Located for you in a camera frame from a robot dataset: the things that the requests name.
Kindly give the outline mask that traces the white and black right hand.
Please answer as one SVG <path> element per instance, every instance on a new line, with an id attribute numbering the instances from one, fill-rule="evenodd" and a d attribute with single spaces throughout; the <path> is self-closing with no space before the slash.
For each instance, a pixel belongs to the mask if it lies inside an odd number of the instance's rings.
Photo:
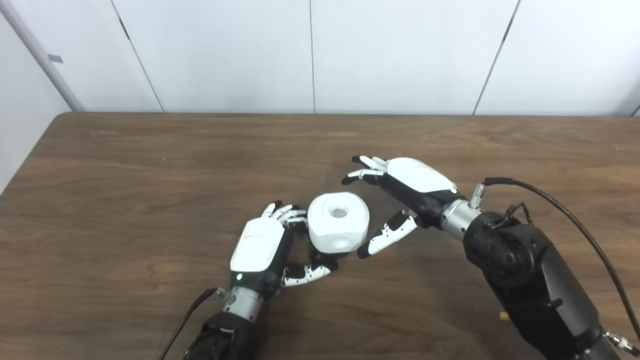
<path id="1" fill-rule="evenodd" d="M 348 173 L 342 179 L 342 185 L 362 181 L 378 186 L 406 207 L 396 212 L 371 239 L 357 248 L 359 259 L 379 253 L 418 227 L 441 229 L 445 208 L 464 198 L 454 182 L 414 158 L 384 160 L 375 156 L 356 155 L 352 161 L 364 167 Z"/>

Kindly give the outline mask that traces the white and black left hand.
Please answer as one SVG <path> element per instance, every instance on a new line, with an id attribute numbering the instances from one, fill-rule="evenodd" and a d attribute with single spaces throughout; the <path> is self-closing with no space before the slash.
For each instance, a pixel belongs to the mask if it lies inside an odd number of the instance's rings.
<path id="1" fill-rule="evenodd" d="M 247 221 L 230 259 L 230 285 L 248 289 L 263 300 L 281 289 L 309 284 L 339 268 L 332 256 L 311 254 L 310 262 L 290 261 L 295 238 L 308 234 L 307 211 L 298 205 L 270 203 L 258 218 Z"/>

